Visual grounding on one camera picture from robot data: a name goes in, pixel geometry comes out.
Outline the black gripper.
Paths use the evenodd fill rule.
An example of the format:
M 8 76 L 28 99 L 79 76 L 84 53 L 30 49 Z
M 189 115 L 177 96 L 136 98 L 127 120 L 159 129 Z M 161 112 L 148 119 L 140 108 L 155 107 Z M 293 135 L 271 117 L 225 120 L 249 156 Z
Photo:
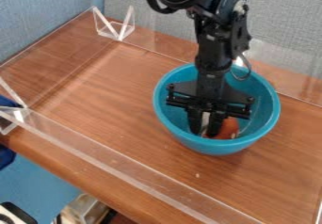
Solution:
M 227 117 L 250 118 L 254 98 L 230 83 L 233 63 L 215 69 L 187 64 L 166 76 L 166 103 L 187 111 L 190 131 L 198 135 L 203 127 L 203 113 L 209 113 L 206 134 L 219 134 Z

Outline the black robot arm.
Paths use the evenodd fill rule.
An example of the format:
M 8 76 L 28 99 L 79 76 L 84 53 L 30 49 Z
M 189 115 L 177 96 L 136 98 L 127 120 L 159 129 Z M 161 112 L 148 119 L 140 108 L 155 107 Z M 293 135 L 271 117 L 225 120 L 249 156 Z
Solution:
M 250 117 L 254 97 L 235 89 L 226 81 L 233 61 L 249 49 L 247 0 L 146 0 L 158 13 L 185 10 L 194 20 L 198 77 L 194 81 L 167 86 L 166 103 L 187 112 L 194 134 L 214 137 L 230 117 Z

